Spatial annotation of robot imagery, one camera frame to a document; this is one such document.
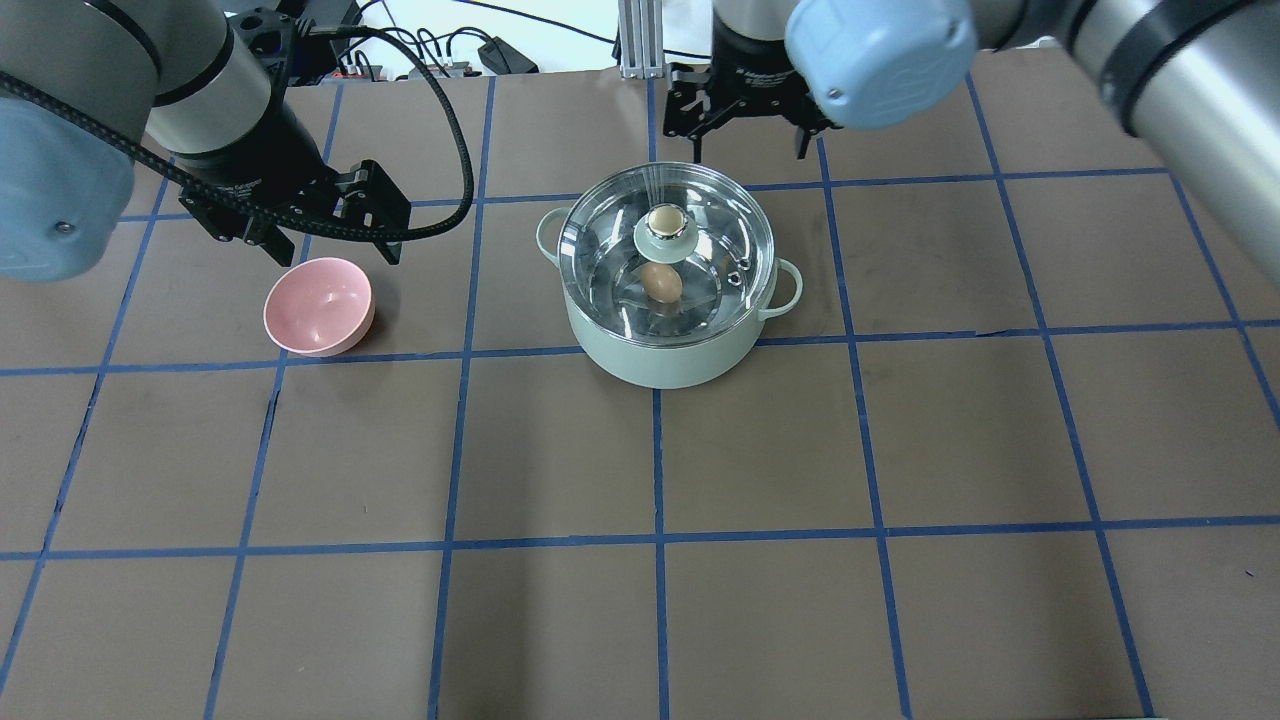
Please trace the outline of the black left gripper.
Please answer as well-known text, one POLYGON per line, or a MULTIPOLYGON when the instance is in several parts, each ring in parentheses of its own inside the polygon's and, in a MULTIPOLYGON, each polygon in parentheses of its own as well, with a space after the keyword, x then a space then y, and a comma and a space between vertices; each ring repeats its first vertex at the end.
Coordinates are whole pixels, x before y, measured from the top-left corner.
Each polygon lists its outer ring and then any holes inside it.
MULTIPOLYGON (((279 211, 330 217, 339 200, 338 173, 283 100, 271 100, 255 127, 232 145, 175 158, 193 177, 279 211)), ((340 173, 340 219, 372 231, 407 231, 411 204, 378 161, 365 159, 340 173)), ((260 249, 279 266, 293 264, 296 246, 274 222, 212 208, 205 213, 205 229, 219 242, 260 249)))

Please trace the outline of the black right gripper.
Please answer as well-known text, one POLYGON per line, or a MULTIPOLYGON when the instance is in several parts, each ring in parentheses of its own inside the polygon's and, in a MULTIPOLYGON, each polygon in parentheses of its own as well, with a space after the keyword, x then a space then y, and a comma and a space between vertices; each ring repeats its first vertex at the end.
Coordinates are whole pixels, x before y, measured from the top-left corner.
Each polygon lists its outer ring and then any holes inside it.
POLYGON ((783 117, 795 120, 795 158, 836 124, 812 101, 806 81, 790 61, 785 42, 713 26, 709 67, 671 63, 667 68, 664 136, 685 138, 692 163, 701 164, 705 137, 726 118, 783 117))

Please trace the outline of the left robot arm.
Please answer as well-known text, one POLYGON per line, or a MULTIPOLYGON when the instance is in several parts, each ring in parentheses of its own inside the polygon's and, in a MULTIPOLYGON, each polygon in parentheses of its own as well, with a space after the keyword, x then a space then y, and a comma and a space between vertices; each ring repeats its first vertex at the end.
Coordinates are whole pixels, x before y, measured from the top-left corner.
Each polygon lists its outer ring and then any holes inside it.
POLYGON ((390 264, 411 205, 364 160, 337 170, 285 101, 360 26, 216 1, 3 4, 3 275, 64 281, 104 256, 148 168, 221 242, 294 260, 287 231, 370 243, 390 264))

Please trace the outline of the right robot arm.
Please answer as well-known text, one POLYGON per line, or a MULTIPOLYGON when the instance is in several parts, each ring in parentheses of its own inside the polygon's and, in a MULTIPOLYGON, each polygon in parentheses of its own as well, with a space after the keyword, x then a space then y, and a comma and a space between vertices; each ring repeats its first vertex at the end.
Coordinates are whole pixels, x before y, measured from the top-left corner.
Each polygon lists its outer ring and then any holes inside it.
POLYGON ((1219 215, 1258 234, 1277 213, 1275 1, 716 1, 710 36, 705 70, 669 68, 669 136, 782 117, 805 152, 823 129, 933 108, 982 53, 1048 38, 1219 215))

